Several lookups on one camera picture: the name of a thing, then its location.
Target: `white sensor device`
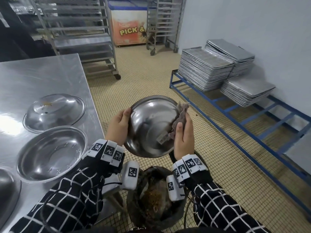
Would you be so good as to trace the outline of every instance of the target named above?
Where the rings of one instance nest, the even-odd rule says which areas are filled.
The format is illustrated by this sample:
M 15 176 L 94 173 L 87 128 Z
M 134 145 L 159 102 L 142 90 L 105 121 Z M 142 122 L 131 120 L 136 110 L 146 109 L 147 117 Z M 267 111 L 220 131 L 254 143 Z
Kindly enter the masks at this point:
M 169 199 L 171 201 L 183 200 L 185 198 L 184 188 L 178 187 L 176 179 L 173 175 L 169 175 L 166 177 L 167 189 L 169 191 Z
M 127 161 L 121 171 L 121 188 L 135 190 L 137 186 L 139 163 L 133 160 Z

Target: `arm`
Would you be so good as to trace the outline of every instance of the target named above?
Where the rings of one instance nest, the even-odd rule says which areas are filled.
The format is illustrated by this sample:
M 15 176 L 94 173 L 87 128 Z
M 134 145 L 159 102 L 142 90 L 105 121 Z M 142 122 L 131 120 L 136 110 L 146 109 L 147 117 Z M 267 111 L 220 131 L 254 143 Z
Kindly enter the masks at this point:
M 187 154 L 194 154 L 194 135 L 192 120 L 186 113 L 186 124 L 176 128 L 174 156 L 180 160 Z M 194 218 L 198 226 L 216 227 L 239 233 L 269 232 L 255 220 L 226 192 L 213 181 L 207 171 L 199 171 L 185 180 L 185 185 L 195 194 Z
M 109 123 L 106 139 L 122 146 L 127 136 L 130 108 L 120 111 Z M 78 164 L 79 169 L 60 180 L 49 192 L 22 217 L 10 231 L 14 233 L 71 232 L 90 228 L 103 208 L 102 187 L 104 179 L 122 169 L 100 158 L 106 144 L 95 157 L 86 156 Z M 43 223 L 41 211 L 47 227 Z

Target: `gray rag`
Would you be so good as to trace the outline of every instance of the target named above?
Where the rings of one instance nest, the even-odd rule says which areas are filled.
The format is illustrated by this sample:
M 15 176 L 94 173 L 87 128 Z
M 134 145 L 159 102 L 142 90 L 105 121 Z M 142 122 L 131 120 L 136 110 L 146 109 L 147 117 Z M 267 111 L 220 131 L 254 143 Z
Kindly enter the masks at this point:
M 186 112 L 187 112 L 187 109 L 189 108 L 189 103 L 178 103 L 177 105 L 177 109 L 179 111 L 179 117 L 175 120 L 175 122 L 173 122 L 173 125 L 172 125 L 172 131 L 169 133 L 169 136 L 168 136 L 168 140 L 169 139 L 173 139 L 175 140 L 175 135 L 176 135 L 176 126 L 179 122 L 182 122 L 183 123 L 183 127 L 185 127 L 185 124 L 186 124 Z

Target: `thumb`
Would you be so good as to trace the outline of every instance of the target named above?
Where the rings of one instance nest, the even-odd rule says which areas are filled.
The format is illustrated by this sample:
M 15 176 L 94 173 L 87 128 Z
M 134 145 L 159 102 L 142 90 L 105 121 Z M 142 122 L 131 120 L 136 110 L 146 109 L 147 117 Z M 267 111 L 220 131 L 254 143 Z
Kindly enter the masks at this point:
M 183 142 L 183 123 L 179 122 L 176 126 L 175 142 Z
M 124 110 L 123 115 L 122 115 L 122 119 L 121 119 L 121 123 L 128 124 L 128 120 L 130 118 L 130 115 L 131 115 L 131 108 L 127 108 L 126 110 Z

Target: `stack of baking trays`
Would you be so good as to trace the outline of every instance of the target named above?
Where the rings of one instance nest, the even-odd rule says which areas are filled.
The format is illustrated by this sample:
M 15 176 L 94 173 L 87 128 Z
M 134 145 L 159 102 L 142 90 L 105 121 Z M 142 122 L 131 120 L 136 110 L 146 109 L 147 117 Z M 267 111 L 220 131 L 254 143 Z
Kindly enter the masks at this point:
M 250 64 L 255 59 L 254 54 L 247 52 L 241 47 L 229 43 L 224 39 L 208 40 L 206 42 L 205 49 L 217 53 L 234 62 L 234 67 L 229 74 L 229 78 L 246 73 Z
M 252 75 L 228 78 L 220 91 L 240 106 L 247 107 L 268 96 L 275 86 Z
M 220 88 L 233 61 L 202 47 L 183 49 L 178 73 L 202 91 Z

